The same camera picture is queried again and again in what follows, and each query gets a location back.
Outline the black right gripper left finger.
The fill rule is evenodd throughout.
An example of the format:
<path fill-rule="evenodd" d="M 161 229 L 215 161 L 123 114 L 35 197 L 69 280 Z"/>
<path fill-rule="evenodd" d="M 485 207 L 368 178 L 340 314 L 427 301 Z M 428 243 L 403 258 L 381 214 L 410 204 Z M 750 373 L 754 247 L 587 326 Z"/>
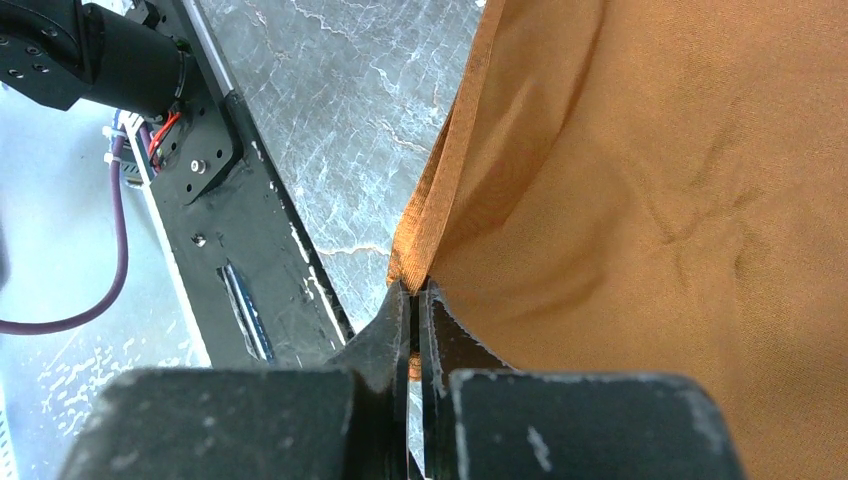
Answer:
<path fill-rule="evenodd" d="M 98 396 L 64 479 L 405 479 L 411 299 L 302 369 L 135 369 Z"/>

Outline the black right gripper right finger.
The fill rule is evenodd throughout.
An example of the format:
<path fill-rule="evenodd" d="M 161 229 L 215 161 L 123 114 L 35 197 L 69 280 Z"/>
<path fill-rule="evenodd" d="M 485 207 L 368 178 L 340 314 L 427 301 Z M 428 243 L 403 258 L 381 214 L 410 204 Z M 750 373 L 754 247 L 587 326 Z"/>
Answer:
<path fill-rule="evenodd" d="M 692 379 L 512 368 L 418 296 L 424 472 L 432 479 L 741 479 L 724 418 Z"/>

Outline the orange cloth napkin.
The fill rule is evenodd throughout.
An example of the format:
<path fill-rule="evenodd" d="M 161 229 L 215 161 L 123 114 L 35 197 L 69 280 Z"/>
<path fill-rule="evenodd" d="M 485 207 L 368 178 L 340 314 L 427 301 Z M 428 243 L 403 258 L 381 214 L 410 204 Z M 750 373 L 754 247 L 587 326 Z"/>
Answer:
<path fill-rule="evenodd" d="M 388 277 L 527 370 L 703 385 L 753 479 L 847 475 L 847 5 L 489 1 Z"/>

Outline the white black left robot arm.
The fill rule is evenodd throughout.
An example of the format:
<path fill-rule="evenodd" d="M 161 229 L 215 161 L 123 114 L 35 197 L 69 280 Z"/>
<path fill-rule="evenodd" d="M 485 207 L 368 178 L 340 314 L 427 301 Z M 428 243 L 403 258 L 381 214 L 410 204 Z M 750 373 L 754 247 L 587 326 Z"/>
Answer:
<path fill-rule="evenodd" d="M 172 32 L 170 1 L 132 1 L 124 13 L 83 1 L 4 1 L 1 82 L 67 111 L 85 99 L 157 117 L 191 94 L 199 69 Z"/>

